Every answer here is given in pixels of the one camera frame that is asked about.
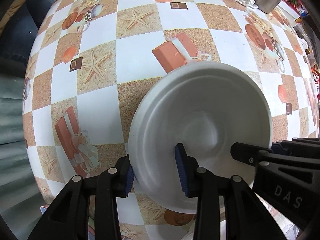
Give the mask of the blue plastic plate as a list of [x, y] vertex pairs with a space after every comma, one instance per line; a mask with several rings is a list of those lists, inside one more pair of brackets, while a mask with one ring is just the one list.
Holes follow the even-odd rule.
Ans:
[[49, 207], [49, 204], [40, 206], [40, 211], [41, 211], [41, 213], [44, 214], [45, 211], [48, 209], [48, 207]]

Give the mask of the green curtain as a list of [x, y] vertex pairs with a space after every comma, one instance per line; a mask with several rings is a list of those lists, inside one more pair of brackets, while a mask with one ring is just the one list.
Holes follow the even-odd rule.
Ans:
[[44, 204], [25, 146], [23, 79], [1, 74], [1, 216], [19, 239], [26, 239]]

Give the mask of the checkered patterned tablecloth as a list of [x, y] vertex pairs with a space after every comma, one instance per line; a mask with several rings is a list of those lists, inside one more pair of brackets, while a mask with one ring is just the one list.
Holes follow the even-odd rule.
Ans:
[[232, 64], [263, 90], [274, 139], [317, 137], [317, 89], [303, 28], [235, 0], [56, 0], [31, 50], [23, 96], [27, 153], [51, 202], [72, 176], [127, 152], [133, 114], [165, 74], [152, 50], [184, 35], [197, 57]]

